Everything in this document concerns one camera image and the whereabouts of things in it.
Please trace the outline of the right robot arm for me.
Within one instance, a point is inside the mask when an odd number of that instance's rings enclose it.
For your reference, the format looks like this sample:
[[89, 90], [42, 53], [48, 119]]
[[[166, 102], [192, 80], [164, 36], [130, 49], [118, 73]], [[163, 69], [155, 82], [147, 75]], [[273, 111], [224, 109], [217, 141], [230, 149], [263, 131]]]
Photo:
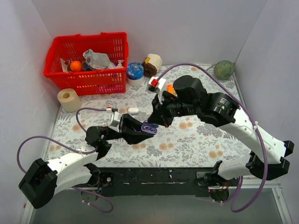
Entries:
[[268, 162], [266, 180], [288, 173], [290, 163], [285, 157], [293, 152], [294, 143], [277, 140], [258, 125], [252, 125], [245, 111], [229, 95], [207, 93], [202, 82], [190, 75], [175, 80], [175, 95], [166, 90], [163, 78], [152, 77], [148, 89], [156, 93], [149, 123], [169, 127], [175, 117], [196, 115], [200, 121], [233, 135], [251, 150], [242, 158], [217, 162], [211, 174], [205, 177], [206, 182], [220, 186], [227, 180], [244, 175], [263, 178], [264, 154], [256, 131], [260, 132], [265, 146]]

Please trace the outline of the purple earbud charging case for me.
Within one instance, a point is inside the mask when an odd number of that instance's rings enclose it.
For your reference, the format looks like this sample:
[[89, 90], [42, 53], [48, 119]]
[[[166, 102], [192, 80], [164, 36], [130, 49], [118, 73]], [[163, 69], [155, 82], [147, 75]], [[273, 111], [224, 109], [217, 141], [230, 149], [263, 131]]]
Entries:
[[157, 133], [158, 127], [159, 127], [159, 125], [157, 125], [157, 124], [152, 124], [152, 123], [148, 123], [147, 121], [145, 121], [142, 123], [141, 131], [148, 133], [148, 134], [155, 135]]

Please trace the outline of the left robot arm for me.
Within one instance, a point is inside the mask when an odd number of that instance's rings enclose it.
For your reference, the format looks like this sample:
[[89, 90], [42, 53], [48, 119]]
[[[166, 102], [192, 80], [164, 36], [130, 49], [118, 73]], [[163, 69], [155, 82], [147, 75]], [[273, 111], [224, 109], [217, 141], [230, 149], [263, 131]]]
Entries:
[[59, 158], [44, 161], [35, 160], [21, 182], [19, 189], [39, 209], [52, 197], [71, 187], [87, 184], [90, 187], [102, 182], [100, 169], [94, 164], [106, 156], [111, 148], [109, 140], [124, 139], [128, 144], [137, 144], [152, 138], [158, 125], [140, 122], [129, 114], [114, 112], [109, 126], [91, 126], [86, 131], [84, 144], [80, 149]]

